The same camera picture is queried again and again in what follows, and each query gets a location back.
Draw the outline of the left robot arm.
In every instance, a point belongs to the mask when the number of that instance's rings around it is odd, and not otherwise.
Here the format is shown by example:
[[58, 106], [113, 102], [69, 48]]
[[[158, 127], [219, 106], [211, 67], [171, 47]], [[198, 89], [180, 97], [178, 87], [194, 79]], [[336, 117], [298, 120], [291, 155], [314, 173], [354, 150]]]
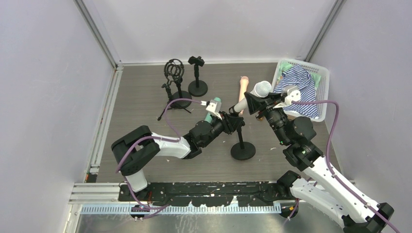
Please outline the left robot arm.
[[212, 117], [211, 122], [201, 120], [182, 137], [156, 134], [142, 125], [111, 145], [118, 162], [116, 172], [122, 174], [133, 192], [148, 186], [143, 168], [156, 156], [192, 159], [201, 154], [221, 133], [232, 134], [244, 125], [242, 117], [221, 112], [220, 117]]

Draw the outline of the white microphone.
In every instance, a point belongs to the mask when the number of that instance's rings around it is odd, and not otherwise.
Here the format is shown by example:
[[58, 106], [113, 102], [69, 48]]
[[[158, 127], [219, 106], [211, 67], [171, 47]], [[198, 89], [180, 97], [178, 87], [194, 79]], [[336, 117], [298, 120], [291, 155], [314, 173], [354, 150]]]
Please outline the white microphone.
[[264, 98], [268, 96], [271, 90], [272, 90], [272, 85], [268, 81], [261, 81], [255, 84], [253, 90], [251, 92], [246, 92], [243, 95], [243, 97], [239, 100], [239, 102], [233, 106], [232, 112], [234, 112], [235, 114], [240, 114], [244, 109], [247, 108], [247, 100], [245, 98], [246, 94], [251, 94], [259, 98]]

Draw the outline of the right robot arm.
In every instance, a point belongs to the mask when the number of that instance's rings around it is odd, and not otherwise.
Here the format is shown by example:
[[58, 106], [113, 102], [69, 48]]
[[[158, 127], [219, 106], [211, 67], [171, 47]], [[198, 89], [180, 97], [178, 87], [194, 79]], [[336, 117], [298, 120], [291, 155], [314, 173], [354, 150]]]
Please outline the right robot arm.
[[280, 144], [286, 146], [283, 153], [287, 161], [322, 189], [292, 171], [279, 178], [278, 184], [294, 198], [330, 217], [345, 233], [379, 233], [386, 226], [393, 227], [390, 223], [393, 207], [361, 192], [331, 165], [329, 154], [312, 143], [316, 132], [311, 119], [299, 116], [290, 120], [282, 108], [276, 107], [286, 98], [285, 94], [270, 93], [260, 98], [246, 92], [244, 96], [249, 113], [265, 118]]

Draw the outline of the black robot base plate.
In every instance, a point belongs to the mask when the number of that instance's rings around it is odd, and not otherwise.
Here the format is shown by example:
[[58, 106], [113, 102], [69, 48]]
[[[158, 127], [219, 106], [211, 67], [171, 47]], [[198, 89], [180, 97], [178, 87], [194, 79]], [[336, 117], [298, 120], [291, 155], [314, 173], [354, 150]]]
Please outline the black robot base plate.
[[284, 186], [270, 182], [176, 182], [150, 183], [135, 193], [141, 202], [155, 207], [228, 206], [237, 200], [241, 207], [271, 206], [274, 201], [294, 200]]

